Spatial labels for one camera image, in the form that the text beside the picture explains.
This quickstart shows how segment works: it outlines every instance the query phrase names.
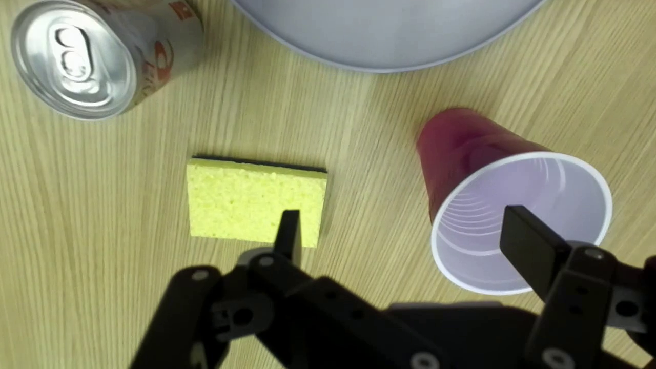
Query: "sponge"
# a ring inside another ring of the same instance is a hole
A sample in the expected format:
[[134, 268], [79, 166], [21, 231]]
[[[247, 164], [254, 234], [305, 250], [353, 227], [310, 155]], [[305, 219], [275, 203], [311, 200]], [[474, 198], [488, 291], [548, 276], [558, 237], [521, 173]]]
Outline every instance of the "sponge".
[[326, 173], [227, 160], [186, 164], [193, 237], [272, 245], [285, 210], [301, 212], [301, 245], [316, 249], [321, 230]]

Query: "bolt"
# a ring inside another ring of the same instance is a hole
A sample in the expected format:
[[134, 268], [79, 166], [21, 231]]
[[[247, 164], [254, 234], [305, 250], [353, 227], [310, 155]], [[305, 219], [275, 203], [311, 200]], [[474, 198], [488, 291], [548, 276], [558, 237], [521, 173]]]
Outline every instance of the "bolt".
[[573, 359], [562, 350], [562, 348], [546, 348], [541, 352], [541, 362], [549, 368], [549, 369], [573, 369]]
[[596, 249], [587, 249], [587, 257], [596, 259], [596, 260], [604, 260], [606, 255], [602, 250]]
[[272, 267], [275, 265], [275, 259], [272, 257], [263, 257], [260, 259], [260, 267]]
[[410, 359], [412, 369], [438, 369], [438, 362], [432, 352], [415, 352]]
[[209, 276], [209, 271], [199, 268], [190, 275], [193, 282], [204, 282]]

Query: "silver can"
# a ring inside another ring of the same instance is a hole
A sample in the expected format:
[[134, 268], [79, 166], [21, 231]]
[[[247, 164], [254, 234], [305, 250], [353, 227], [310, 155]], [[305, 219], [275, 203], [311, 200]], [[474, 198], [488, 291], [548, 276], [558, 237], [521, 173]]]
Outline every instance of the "silver can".
[[51, 109], [89, 122], [125, 113], [197, 65], [203, 43], [186, 0], [48, 0], [24, 9], [12, 27], [24, 84]]

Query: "wooden table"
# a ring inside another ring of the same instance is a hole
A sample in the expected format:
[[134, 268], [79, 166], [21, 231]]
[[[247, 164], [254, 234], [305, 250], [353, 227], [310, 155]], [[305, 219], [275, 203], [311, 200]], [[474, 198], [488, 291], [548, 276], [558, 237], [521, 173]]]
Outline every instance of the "wooden table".
[[[656, 250], [654, 0], [549, 0], [483, 51], [401, 77], [321, 65], [227, 0], [201, 0], [203, 65], [107, 124], [60, 117], [23, 86], [8, 54], [23, 5], [0, 14], [0, 368], [125, 368], [176, 268], [232, 268], [253, 245], [188, 237], [194, 153], [327, 168], [311, 275], [382, 308], [483, 299], [453, 288], [429, 250], [415, 139], [451, 105], [595, 164], [617, 207], [604, 247], [631, 265]], [[501, 302], [539, 310], [530, 295]], [[647, 362], [624, 334], [606, 346]], [[277, 364], [241, 340], [226, 368]]]

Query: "red plastic cup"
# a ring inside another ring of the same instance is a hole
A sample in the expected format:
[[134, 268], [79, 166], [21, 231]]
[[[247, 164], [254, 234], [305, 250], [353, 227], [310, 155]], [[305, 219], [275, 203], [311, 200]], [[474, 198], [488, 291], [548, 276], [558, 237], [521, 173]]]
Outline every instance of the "red plastic cup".
[[472, 109], [446, 109], [418, 138], [432, 222], [431, 249], [456, 286], [511, 295], [528, 286], [501, 252], [507, 205], [524, 205], [565, 241], [600, 245], [612, 217], [604, 178]]

